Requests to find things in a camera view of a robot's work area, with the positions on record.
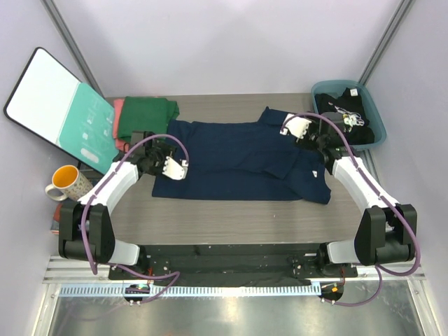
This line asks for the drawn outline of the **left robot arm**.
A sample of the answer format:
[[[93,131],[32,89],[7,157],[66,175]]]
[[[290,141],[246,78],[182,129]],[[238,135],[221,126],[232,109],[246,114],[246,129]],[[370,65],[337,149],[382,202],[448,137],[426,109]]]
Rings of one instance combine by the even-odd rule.
[[[111,214],[124,194],[144,174],[162,175],[180,181],[186,177],[189,154],[175,160],[183,143],[169,134],[138,131],[133,144],[120,151],[103,178],[84,196],[62,205],[59,220],[58,252],[62,258],[90,264],[93,273],[99,265],[125,270],[133,279],[144,278],[149,261],[143,246],[120,241],[111,223]]]

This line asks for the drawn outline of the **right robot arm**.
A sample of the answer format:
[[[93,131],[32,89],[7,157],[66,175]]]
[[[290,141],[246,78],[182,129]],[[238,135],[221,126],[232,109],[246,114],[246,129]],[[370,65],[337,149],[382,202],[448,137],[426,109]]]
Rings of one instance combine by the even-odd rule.
[[[298,113],[290,114],[281,126],[297,145],[320,153],[326,170],[346,188],[362,214],[353,239],[322,245],[316,268],[326,277],[342,264],[376,266],[394,276],[409,276],[421,264],[417,211],[390,196],[354,153],[344,135],[354,121],[348,113]]]

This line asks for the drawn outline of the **navy blue t shirt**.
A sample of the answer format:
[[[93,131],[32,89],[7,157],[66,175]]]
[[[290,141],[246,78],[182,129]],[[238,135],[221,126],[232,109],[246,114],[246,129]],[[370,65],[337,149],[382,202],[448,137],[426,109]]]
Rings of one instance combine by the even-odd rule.
[[[154,197],[183,200],[330,201],[321,156],[280,133],[289,113],[266,108],[255,122],[173,120],[168,133],[189,153],[183,180],[155,179]]]

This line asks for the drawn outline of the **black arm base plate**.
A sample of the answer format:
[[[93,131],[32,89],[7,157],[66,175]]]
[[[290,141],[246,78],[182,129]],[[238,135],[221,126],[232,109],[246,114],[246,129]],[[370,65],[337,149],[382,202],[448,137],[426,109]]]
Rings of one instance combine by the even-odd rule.
[[[180,286],[264,286],[272,282],[359,276],[357,263],[332,264],[323,244],[145,245],[131,270],[178,271]]]

